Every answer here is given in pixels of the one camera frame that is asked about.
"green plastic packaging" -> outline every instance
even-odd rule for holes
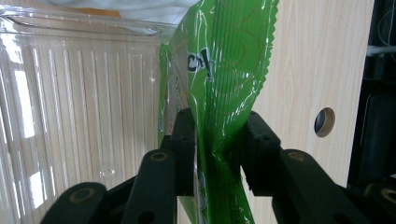
[[[180,199],[192,223],[254,223],[233,141],[268,72],[277,2],[202,0],[161,48],[163,132],[190,107],[198,136],[196,193]]]

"light wood surface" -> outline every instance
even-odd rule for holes
[[[29,0],[0,4],[59,9]],[[343,186],[373,4],[374,0],[280,0],[269,74],[253,108],[280,137],[283,148],[307,151]],[[321,138],[314,123],[325,107],[334,111],[335,123]],[[270,199],[247,195],[257,223],[276,223]],[[180,217],[180,223],[186,222]]]

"white cloth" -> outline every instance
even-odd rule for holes
[[[199,0],[39,0],[65,7],[93,7],[118,10],[126,19],[179,24],[188,9]]]

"wire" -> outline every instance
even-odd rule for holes
[[[387,13],[385,13],[385,15],[381,18],[381,20],[379,20],[379,23],[378,23],[378,26],[377,26],[377,29],[376,29],[377,34],[378,34],[378,37],[379,37],[379,40],[380,40],[384,45],[386,45],[386,46],[390,46],[390,36],[391,36],[391,32],[392,32],[392,30],[393,30],[393,17],[394,17],[394,12],[395,12],[395,9],[396,9],[395,3],[396,3],[396,0],[393,0],[392,9],[389,10]],[[391,14],[391,17],[390,17],[390,27],[389,27],[389,33],[388,33],[388,42],[386,42],[386,41],[382,38],[382,36],[381,36],[381,34],[380,34],[380,32],[379,32],[379,28],[381,27],[382,21],[388,16],[389,13],[392,13],[392,14]],[[392,60],[393,60],[394,62],[396,62],[396,59],[395,59],[395,57],[394,57],[393,54],[390,54],[390,57],[392,58]]]

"transparent plastic tray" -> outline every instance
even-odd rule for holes
[[[0,6],[0,222],[38,223],[84,181],[111,189],[158,145],[166,24]]]

